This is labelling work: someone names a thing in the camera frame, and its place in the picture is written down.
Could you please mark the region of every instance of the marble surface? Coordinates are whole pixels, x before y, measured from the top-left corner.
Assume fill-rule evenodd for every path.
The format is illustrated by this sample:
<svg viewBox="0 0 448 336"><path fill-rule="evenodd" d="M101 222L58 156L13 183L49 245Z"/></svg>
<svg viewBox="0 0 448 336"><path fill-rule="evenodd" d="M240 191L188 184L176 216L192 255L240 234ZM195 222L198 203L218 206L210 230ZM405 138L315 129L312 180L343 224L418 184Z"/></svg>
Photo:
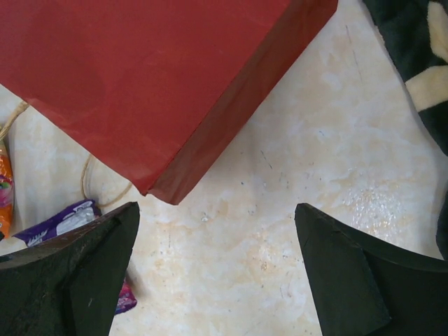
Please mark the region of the marble surface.
<svg viewBox="0 0 448 336"><path fill-rule="evenodd" d="M0 90L0 121L19 102ZM88 153L34 110L9 136L14 231L81 198ZM111 335L321 335L293 213L308 202L434 256L448 160L410 106L357 0L335 16L178 207L135 189L141 224L129 265L139 303ZM127 184L96 162L90 194ZM21 249L14 239L0 253Z"/></svg>

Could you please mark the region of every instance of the beige cord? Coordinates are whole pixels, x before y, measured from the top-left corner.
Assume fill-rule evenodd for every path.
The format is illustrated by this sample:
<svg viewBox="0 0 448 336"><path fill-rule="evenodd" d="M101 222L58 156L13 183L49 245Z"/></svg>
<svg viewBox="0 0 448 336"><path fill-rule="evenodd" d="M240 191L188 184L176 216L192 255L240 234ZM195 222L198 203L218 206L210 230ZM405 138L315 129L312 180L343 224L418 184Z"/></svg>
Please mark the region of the beige cord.
<svg viewBox="0 0 448 336"><path fill-rule="evenodd" d="M86 173L86 171L87 171L87 167L89 166L89 162L91 161L92 158L93 158L93 155L92 155L92 154L89 154L89 157L88 157L87 160L85 161L84 168L83 168L83 172L81 173L81 181L80 181L80 182L81 182L81 192L82 192L84 198L89 198L89 197L86 195L86 193L85 193L84 185L85 185L85 173ZM111 201L109 201L109 202L107 202L107 203L104 203L104 204L97 204L97 207L99 207L99 208L106 208L106 207L108 207L109 205L112 205L112 204L118 202L119 200L121 200L121 199L127 194L127 192L128 192L131 188L132 188L132 183L129 182L129 183L127 184L127 187L126 187L122 192L120 192L120 194L118 194L117 197L115 197L114 199L112 199Z"/></svg>
<svg viewBox="0 0 448 336"><path fill-rule="evenodd" d="M17 119L18 116L20 116L22 113L24 113L28 109L28 107L29 107L29 104L27 102L21 101L17 105L17 107L14 108L14 111L11 113L8 120L6 121L6 124L0 130L0 141L6 137L9 130L11 129L11 126L13 126L15 119Z"/></svg>

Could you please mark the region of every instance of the blanket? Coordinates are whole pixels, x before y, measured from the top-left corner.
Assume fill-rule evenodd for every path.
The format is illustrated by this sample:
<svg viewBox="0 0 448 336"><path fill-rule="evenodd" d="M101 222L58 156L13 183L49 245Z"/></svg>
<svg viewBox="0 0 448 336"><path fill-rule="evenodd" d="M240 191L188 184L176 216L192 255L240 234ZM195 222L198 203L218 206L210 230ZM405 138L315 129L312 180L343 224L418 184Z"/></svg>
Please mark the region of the blanket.
<svg viewBox="0 0 448 336"><path fill-rule="evenodd" d="M423 124L448 155L448 0L364 0ZM448 260L448 194L437 222Z"/></svg>

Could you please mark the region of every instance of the orange wrapper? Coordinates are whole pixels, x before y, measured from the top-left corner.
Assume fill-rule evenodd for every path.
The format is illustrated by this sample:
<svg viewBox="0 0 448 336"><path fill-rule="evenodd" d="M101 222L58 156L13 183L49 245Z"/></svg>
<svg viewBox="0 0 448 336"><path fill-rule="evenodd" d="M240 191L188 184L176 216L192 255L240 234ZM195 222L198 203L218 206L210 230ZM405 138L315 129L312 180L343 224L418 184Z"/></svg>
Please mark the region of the orange wrapper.
<svg viewBox="0 0 448 336"><path fill-rule="evenodd" d="M3 141L0 141L0 232L9 236L13 222L14 181L11 161Z"/></svg>

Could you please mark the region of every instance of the red bag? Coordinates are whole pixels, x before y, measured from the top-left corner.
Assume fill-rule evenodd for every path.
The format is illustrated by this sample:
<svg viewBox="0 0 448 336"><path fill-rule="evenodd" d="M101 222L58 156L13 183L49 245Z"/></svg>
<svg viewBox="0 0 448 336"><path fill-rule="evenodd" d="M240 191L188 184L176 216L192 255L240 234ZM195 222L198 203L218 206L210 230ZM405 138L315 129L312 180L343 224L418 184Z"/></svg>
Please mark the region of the red bag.
<svg viewBox="0 0 448 336"><path fill-rule="evenodd" d="M0 83L179 203L337 0L3 0Z"/></svg>

